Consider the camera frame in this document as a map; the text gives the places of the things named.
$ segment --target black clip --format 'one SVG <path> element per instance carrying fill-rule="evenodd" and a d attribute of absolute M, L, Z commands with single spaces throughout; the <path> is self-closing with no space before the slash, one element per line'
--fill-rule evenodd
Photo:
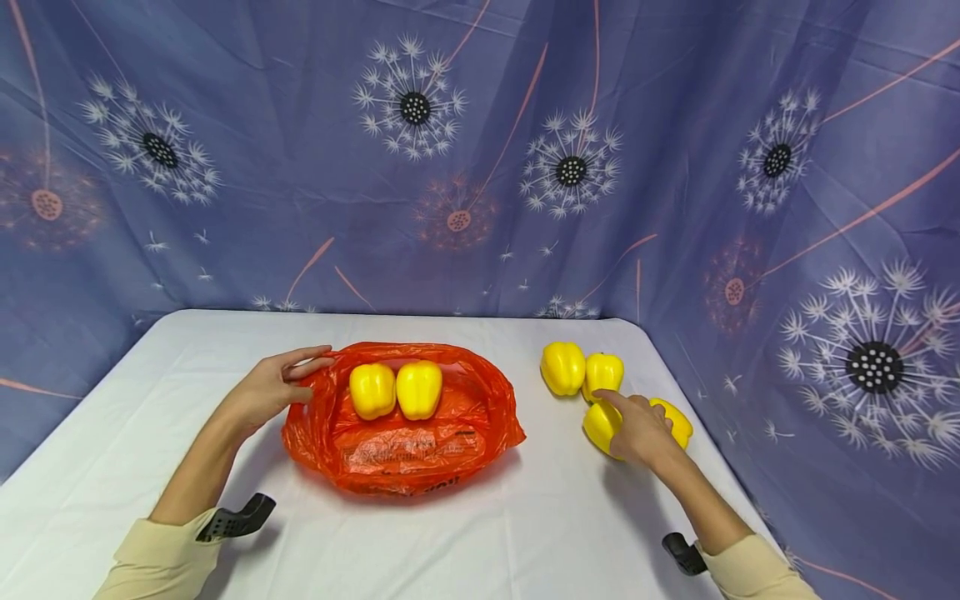
<path fill-rule="evenodd" d="M 197 536 L 197 541 L 214 541 L 221 538 L 240 538 L 257 532 L 274 511 L 276 502 L 262 493 L 255 493 L 239 513 L 217 509 L 213 518 Z"/>
<path fill-rule="evenodd" d="M 680 568 L 680 572 L 689 577 L 699 575 L 707 570 L 707 563 L 696 546 L 686 543 L 684 534 L 673 532 L 663 536 L 663 549 Z"/>

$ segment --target white tablecloth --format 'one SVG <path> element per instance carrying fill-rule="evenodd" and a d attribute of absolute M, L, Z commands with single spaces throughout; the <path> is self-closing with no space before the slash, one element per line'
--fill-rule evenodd
<path fill-rule="evenodd" d="M 0 597 L 87 599 L 134 519 L 153 507 L 204 420 L 262 356 L 329 343 L 469 348 L 516 389 L 528 439 L 467 484 L 414 499 L 337 492 L 279 437 L 242 449 L 222 506 L 276 500 L 263 530 L 228 541 L 204 598 L 720 598 L 660 547 L 679 504 L 647 473 L 593 448 L 582 399 L 557 400 L 542 348 L 576 342 L 623 358 L 623 391 L 671 400 L 693 422 L 688 452 L 747 522 L 769 533 L 647 336 L 619 320 L 547 321 L 181 311 L 159 321 L 0 487 Z"/>

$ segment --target bell pepper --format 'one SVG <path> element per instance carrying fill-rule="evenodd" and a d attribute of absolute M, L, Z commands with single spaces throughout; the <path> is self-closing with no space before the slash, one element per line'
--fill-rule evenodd
<path fill-rule="evenodd" d="M 381 363 L 354 368 L 350 372 L 350 398 L 360 419 L 389 415 L 396 406 L 394 371 Z"/>
<path fill-rule="evenodd" d="M 663 415 L 673 421 L 673 429 L 670 430 L 673 439 L 677 441 L 681 448 L 686 450 L 686 446 L 690 443 L 690 436 L 693 435 L 693 425 L 690 424 L 690 420 L 684 413 L 680 412 L 679 408 L 666 400 L 650 398 L 650 406 L 657 405 L 662 406 Z"/>
<path fill-rule="evenodd" d="M 620 391 L 623 383 L 623 361 L 612 354 L 596 353 L 587 358 L 587 377 L 584 378 L 584 400 L 592 404 L 599 398 L 597 390 Z"/>
<path fill-rule="evenodd" d="M 554 342 L 543 349 L 540 374 L 556 396 L 573 396 L 584 385 L 586 362 L 576 344 Z"/>
<path fill-rule="evenodd" d="M 620 430 L 622 424 L 623 417 L 620 415 L 620 411 L 613 408 L 613 405 L 606 400 L 599 398 L 584 415 L 584 433 L 587 434 L 593 445 L 600 448 L 604 454 L 618 461 L 623 459 L 610 454 L 610 441 Z"/>
<path fill-rule="evenodd" d="M 396 399 L 403 416 L 409 420 L 433 417 L 443 386 L 444 374 L 437 363 L 419 360 L 400 367 L 396 374 Z"/>
<path fill-rule="evenodd" d="M 661 398 L 651 398 L 650 405 L 663 407 L 664 416 L 673 422 L 670 435 L 673 436 L 673 439 L 681 448 L 686 450 L 686 447 L 690 443 L 690 436 L 693 435 L 693 425 L 690 424 L 690 421 L 684 413 L 680 412 L 673 404 Z M 587 414 L 584 415 L 584 432 L 587 434 L 587 437 L 593 442 L 593 445 L 616 460 L 622 459 L 610 454 L 610 442 L 613 436 L 620 431 L 622 424 L 623 417 L 620 415 L 620 411 L 613 408 L 613 406 L 605 400 L 598 399 L 590 406 L 589 410 L 587 410 Z"/>

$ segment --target sleeve cuff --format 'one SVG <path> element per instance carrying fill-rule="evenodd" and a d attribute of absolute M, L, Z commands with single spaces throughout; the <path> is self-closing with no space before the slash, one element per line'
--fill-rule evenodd
<path fill-rule="evenodd" d="M 210 509 L 185 525 L 160 525 L 138 519 L 113 555 L 120 564 L 172 569 L 186 564 L 216 564 L 221 541 L 201 542 L 197 536 L 213 518 Z"/>
<path fill-rule="evenodd" d="M 738 541 L 717 556 L 710 556 L 696 542 L 716 585 L 733 597 L 753 597 L 794 576 L 790 566 L 764 538 L 754 534 Z"/>

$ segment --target orange plastic bag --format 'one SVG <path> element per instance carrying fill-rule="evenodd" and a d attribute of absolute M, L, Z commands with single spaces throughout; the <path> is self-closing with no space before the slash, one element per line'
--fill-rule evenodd
<path fill-rule="evenodd" d="M 281 432 L 298 463 L 335 486 L 371 495 L 416 495 L 463 483 L 526 439 L 516 420 L 514 386 L 485 358 L 445 344 L 361 342 L 337 352 L 333 366 L 300 384 L 309 404 L 294 404 Z M 444 371 L 437 413 L 410 421 L 399 408 L 363 421 L 350 401 L 354 367 L 385 362 L 396 368 L 432 360 Z"/>

